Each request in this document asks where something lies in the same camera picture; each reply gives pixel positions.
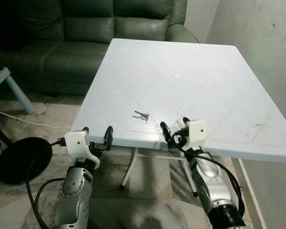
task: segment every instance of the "robotic arm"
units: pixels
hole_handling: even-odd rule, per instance
[[[160,126],[168,147],[177,147],[189,162],[192,178],[197,188],[194,195],[199,196],[213,229],[246,229],[242,215],[231,200],[229,189],[223,182],[220,164],[212,162],[210,153],[203,151],[207,132],[206,123],[201,120],[190,121],[184,118],[184,124],[185,128],[174,133],[173,136],[164,122],[161,122]],[[177,135],[180,136],[179,143],[176,143],[174,139]],[[241,199],[239,206],[244,211]]]
[[[60,186],[60,199],[55,212],[55,229],[85,229],[89,217],[89,199],[92,193],[93,171],[100,165],[103,150],[110,150],[113,128],[108,127],[105,141],[95,144],[88,139],[89,129],[65,134],[65,143],[73,157],[74,166]]]

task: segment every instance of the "wall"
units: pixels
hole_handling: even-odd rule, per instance
[[[206,40],[235,45],[286,118],[286,0],[220,0]],[[243,160],[268,229],[286,229],[286,164]]]
[[[205,43],[212,26],[219,0],[187,0],[184,26]]]

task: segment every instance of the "black round base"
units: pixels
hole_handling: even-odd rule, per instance
[[[0,155],[0,181],[9,185],[25,182],[28,169],[37,156],[29,173],[30,180],[49,164],[52,157],[50,143],[42,138],[28,137],[7,147]]]

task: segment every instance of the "tiled floor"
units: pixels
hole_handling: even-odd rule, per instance
[[[83,101],[82,96],[50,97],[28,94],[37,112],[27,115],[12,94],[0,94],[0,111],[40,124],[70,128]],[[50,143],[68,129],[30,125],[0,115],[0,129],[12,141],[29,136],[42,137]],[[151,150],[141,149],[140,153]],[[66,148],[54,146],[46,170],[31,181],[35,195],[46,180],[64,177],[70,156]],[[114,146],[104,153],[95,171],[90,200],[88,228],[93,229],[210,229],[200,201],[194,198],[178,161],[138,158],[125,190],[120,182],[130,162],[131,149]],[[229,158],[217,158],[235,174]],[[48,226],[53,225],[58,201],[59,182],[48,185],[40,198],[40,213]],[[244,220],[253,229],[246,212]],[[39,228],[27,197],[25,185],[8,186],[0,182],[0,229]]]

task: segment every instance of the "keys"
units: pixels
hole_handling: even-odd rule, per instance
[[[149,118],[149,114],[145,114],[139,111],[134,111],[135,113],[137,113],[138,115],[133,115],[133,118],[141,118],[142,120],[147,121]]]

